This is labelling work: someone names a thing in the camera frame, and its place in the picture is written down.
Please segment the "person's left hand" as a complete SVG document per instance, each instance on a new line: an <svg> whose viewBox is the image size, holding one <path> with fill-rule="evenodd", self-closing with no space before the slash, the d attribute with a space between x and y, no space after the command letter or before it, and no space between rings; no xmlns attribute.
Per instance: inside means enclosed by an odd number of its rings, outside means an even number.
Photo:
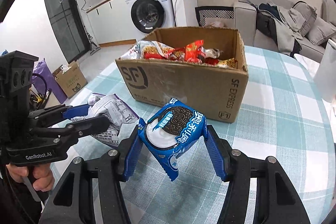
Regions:
<svg viewBox="0 0 336 224"><path fill-rule="evenodd" d="M53 188L55 179L50 165L50 163L47 163L34 166L33 177L35 181L33 182L33 188L36 191L47 192ZM12 179L18 183L23 183L23 178L29 175L29 170L26 166L18 167L8 164L6 168Z"/></svg>

